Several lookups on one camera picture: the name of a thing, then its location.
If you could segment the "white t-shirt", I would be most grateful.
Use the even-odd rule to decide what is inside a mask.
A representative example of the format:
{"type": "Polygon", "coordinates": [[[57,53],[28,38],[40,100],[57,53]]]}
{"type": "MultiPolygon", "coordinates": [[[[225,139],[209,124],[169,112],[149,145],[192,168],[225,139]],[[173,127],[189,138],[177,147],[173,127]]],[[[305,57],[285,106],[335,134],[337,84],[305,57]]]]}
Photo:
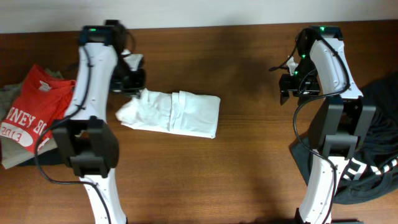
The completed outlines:
{"type": "Polygon", "coordinates": [[[123,105],[116,117],[132,129],[213,139],[221,99],[187,91],[162,93],[143,89],[123,105]]]}

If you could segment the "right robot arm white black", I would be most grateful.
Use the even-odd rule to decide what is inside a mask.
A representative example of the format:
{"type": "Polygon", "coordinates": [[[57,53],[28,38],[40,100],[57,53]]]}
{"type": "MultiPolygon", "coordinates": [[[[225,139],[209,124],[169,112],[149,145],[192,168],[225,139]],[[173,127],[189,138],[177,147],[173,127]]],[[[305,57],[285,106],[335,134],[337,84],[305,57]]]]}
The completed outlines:
{"type": "Polygon", "coordinates": [[[331,209],[344,170],[363,144],[376,107],[364,100],[345,58],[343,34],[336,26],[310,26],[295,38],[293,52],[278,66],[286,70],[279,80],[280,103],[299,98],[293,119],[308,103],[322,100],[310,123],[308,143],[299,144],[312,155],[304,200],[294,222],[331,223],[331,209]]]}

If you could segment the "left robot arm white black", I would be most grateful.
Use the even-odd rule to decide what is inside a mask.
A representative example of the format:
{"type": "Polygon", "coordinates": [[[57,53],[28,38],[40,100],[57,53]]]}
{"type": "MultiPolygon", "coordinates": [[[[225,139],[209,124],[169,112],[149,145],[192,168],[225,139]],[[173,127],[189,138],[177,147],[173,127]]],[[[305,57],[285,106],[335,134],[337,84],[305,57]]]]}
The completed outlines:
{"type": "Polygon", "coordinates": [[[119,20],[80,32],[76,86],[62,119],[51,128],[64,164],[84,185],[95,223],[128,222],[116,186],[119,141],[106,120],[109,93],[140,96],[144,57],[127,50],[131,33],[119,20]]]}

